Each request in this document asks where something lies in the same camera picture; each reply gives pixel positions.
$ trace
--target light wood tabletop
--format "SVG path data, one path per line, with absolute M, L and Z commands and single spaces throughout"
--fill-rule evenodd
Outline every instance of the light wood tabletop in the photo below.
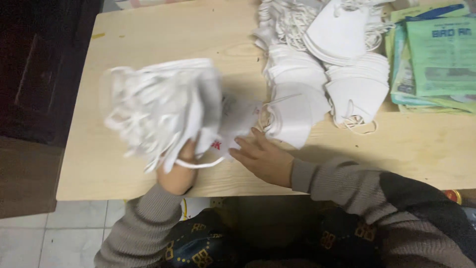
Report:
M 146 162 L 124 158 L 126 145 L 107 129 L 99 111 L 99 78 L 116 66 L 141 68 L 160 62 L 211 58 L 223 74 L 223 87 L 266 100 L 261 70 L 263 51 L 251 31 L 258 1 L 199 0 L 100 14 L 81 78 L 59 179 L 58 200 L 130 199 L 144 194 L 154 175 Z M 476 188 L 476 117 L 403 114 L 386 101 L 377 132 L 356 135 L 336 128 L 328 116 L 312 128 L 307 145 L 292 151 L 322 163 L 348 155 L 363 163 L 429 183 L 439 189 Z M 289 145 L 280 144 L 290 149 Z M 213 160 L 207 155 L 203 162 Z M 200 170 L 189 196 L 287 195 L 238 162 Z

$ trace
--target person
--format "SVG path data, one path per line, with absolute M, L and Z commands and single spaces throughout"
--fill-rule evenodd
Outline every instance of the person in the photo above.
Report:
M 230 154 L 263 181 L 331 200 L 294 250 L 259 251 L 236 237 L 223 216 L 206 209 L 179 222 L 180 202 L 197 170 L 157 170 L 157 184 L 127 202 L 94 258 L 120 267 L 475 267 L 476 231 L 464 211 L 438 189 L 346 158 L 318 165 L 294 158 L 256 128 L 258 144 L 238 137 Z M 194 142 L 180 159 L 193 163 Z

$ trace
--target yellow cable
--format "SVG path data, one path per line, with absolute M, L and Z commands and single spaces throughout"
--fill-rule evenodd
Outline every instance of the yellow cable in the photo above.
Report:
M 183 199 L 183 207 L 184 207 L 183 220 L 186 220 L 187 219 L 187 201 L 185 200 L 185 198 Z

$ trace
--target gray knit sweater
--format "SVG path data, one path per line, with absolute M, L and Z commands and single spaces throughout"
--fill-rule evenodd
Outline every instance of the gray knit sweater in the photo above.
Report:
M 461 207 L 430 185 L 344 158 L 321 166 L 296 159 L 291 183 L 294 191 L 332 200 L 384 230 L 387 267 L 475 267 L 476 231 Z M 94 258 L 96 267 L 157 267 L 182 198 L 155 185 L 128 201 Z

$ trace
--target white tile floor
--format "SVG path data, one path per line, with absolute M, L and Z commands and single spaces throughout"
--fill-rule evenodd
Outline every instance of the white tile floor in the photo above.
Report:
M 123 200 L 60 201 L 56 211 L 0 219 L 0 268 L 93 268 Z

